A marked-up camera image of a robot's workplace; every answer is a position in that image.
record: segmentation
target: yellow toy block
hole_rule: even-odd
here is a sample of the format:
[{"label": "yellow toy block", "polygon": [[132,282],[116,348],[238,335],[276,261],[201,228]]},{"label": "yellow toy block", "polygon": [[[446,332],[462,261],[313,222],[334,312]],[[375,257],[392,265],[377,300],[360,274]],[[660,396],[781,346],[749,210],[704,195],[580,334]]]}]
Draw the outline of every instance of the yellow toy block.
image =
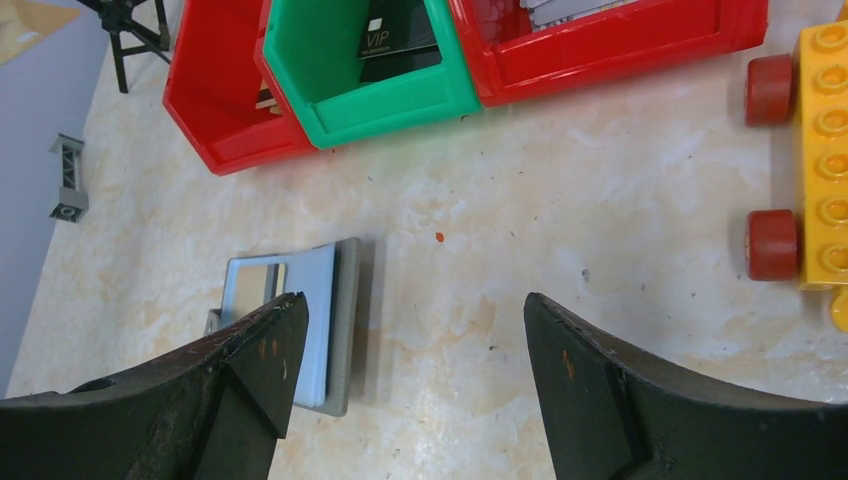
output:
[{"label": "yellow toy block", "polygon": [[831,316],[848,331],[848,21],[802,30],[795,58],[800,287],[838,287]]}]

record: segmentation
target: red toy wheel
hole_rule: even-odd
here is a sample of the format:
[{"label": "red toy wheel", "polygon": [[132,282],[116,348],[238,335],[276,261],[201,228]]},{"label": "red toy wheel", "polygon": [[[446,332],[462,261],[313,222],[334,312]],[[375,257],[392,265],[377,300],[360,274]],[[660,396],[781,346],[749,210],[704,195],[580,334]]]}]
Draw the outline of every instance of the red toy wheel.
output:
[{"label": "red toy wheel", "polygon": [[745,260],[751,280],[780,282],[798,275],[798,229],[792,210],[748,214]]},{"label": "red toy wheel", "polygon": [[792,57],[788,54],[751,60],[745,90],[745,123],[777,125],[792,115]]}]

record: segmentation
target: gray wall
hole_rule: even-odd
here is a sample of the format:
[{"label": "gray wall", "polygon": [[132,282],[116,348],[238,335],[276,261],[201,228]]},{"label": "gray wall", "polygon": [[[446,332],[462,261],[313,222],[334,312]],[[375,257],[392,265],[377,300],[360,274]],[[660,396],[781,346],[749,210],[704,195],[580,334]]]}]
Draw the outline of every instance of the gray wall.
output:
[{"label": "gray wall", "polygon": [[0,392],[5,396],[53,235],[58,132],[82,138],[109,36],[73,0],[70,24],[0,66]]}]

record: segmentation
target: white table surface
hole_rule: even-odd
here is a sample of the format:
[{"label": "white table surface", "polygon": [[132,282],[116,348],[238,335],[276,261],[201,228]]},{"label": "white table surface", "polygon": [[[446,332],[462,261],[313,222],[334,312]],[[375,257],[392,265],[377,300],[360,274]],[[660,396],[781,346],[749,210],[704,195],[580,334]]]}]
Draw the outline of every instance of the white table surface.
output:
[{"label": "white table surface", "polygon": [[745,66],[840,7],[771,4],[754,50],[224,178],[162,107],[166,65],[129,59],[125,96],[107,56],[85,130],[91,210],[57,225],[7,395],[199,337],[231,257],[359,236],[370,297],[348,415],[296,409],[271,478],[552,477],[531,291],[698,372],[848,401],[826,297],[744,275],[745,215],[792,206],[794,188],[789,131],[742,124]]}]

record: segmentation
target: black card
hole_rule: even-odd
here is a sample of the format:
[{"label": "black card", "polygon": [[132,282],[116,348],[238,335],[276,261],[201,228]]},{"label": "black card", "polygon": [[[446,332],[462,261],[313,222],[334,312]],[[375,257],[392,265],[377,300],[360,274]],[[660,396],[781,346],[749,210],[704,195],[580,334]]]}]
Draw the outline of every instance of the black card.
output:
[{"label": "black card", "polygon": [[361,59],[434,47],[424,0],[371,0],[359,43]]},{"label": "black card", "polygon": [[438,65],[441,61],[442,55],[439,53],[438,47],[369,58],[365,60],[359,81],[362,83],[379,82],[421,68]]}]

